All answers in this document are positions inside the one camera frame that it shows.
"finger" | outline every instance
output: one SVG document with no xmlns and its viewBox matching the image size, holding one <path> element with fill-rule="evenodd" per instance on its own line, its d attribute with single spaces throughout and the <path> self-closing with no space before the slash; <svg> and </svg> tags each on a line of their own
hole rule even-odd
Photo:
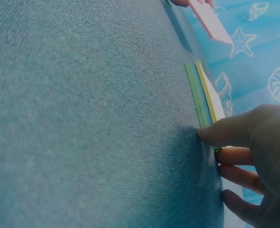
<svg viewBox="0 0 280 228">
<path fill-rule="evenodd" d="M 187 0 L 170 0 L 176 6 L 188 7 Z"/>
<path fill-rule="evenodd" d="M 237 166 L 220 165 L 219 173 L 223 178 L 260 195 L 264 195 L 266 192 L 266 187 L 255 172 L 244 170 Z"/>
<path fill-rule="evenodd" d="M 249 148 L 230 147 L 216 153 L 217 162 L 226 165 L 254 165 Z"/>
<path fill-rule="evenodd" d="M 260 213 L 260 206 L 244 201 L 231 190 L 224 190 L 222 192 L 222 199 L 225 205 L 235 215 L 237 215 L 246 223 L 255 226 L 258 215 Z"/>
<path fill-rule="evenodd" d="M 200 128 L 197 133 L 202 141 L 212 146 L 249 147 L 253 129 L 277 110 L 276 105 L 261 105 L 247 113 L 223 118 L 211 126 Z"/>
<path fill-rule="evenodd" d="M 212 9 L 214 8 L 214 6 L 215 6 L 214 0 L 205 0 L 205 1 L 206 1 L 206 3 L 210 4 L 210 6 L 212 7 Z"/>
</svg>

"stack of paper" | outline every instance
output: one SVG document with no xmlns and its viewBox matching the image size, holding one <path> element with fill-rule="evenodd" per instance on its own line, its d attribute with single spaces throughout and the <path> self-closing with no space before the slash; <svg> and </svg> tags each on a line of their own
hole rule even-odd
<svg viewBox="0 0 280 228">
<path fill-rule="evenodd" d="M 224 118 L 225 114 L 220 97 L 207 78 L 201 62 L 187 64 L 185 68 L 192 88 L 200 126 L 208 126 Z"/>
</svg>

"yellow paper strip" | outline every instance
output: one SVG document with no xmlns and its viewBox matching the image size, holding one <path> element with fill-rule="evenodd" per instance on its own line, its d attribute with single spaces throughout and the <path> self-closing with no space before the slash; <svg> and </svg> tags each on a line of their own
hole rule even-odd
<svg viewBox="0 0 280 228">
<path fill-rule="evenodd" d="M 208 106 L 209 106 L 209 109 L 210 109 L 210 113 L 211 113 L 211 116 L 212 116 L 212 122 L 216 122 L 219 120 L 219 117 L 217 115 L 217 111 L 213 105 L 213 102 L 212 102 L 212 96 L 211 96 L 211 92 L 207 86 L 207 81 L 208 78 L 205 78 L 204 77 L 204 70 L 203 70 L 203 67 L 201 65 L 201 62 L 198 60 L 196 62 L 196 67 L 198 69 L 198 73 L 199 73 L 199 77 L 200 77 L 200 80 L 201 80 L 201 83 L 203 85 L 203 90 L 204 90 L 204 93 L 206 95 L 206 100 L 207 100 L 207 103 L 208 103 Z"/>
</svg>

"denim-like fabric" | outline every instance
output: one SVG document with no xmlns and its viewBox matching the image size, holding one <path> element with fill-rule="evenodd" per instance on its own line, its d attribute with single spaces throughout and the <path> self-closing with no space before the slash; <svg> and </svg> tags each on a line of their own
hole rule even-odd
<svg viewBox="0 0 280 228">
<path fill-rule="evenodd" d="M 0 228 L 223 226 L 159 1 L 0 0 Z"/>
</svg>

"finger on fabric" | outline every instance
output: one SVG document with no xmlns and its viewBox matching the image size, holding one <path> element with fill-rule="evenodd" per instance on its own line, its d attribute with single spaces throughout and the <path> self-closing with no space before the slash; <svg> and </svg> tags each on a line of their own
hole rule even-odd
<svg viewBox="0 0 280 228">
<path fill-rule="evenodd" d="M 225 205 L 235 215 L 237 215 L 246 223 L 255 226 L 258 216 L 260 214 L 260 206 L 244 201 L 231 190 L 224 190 L 222 192 L 222 199 Z"/>
<path fill-rule="evenodd" d="M 219 173 L 223 178 L 252 190 L 260 195 L 264 195 L 266 193 L 267 189 L 265 185 L 255 172 L 244 170 L 237 166 L 220 165 Z"/>
<path fill-rule="evenodd" d="M 221 149 L 216 153 L 216 159 L 218 163 L 226 165 L 254 165 L 250 149 L 244 147 Z"/>
</svg>

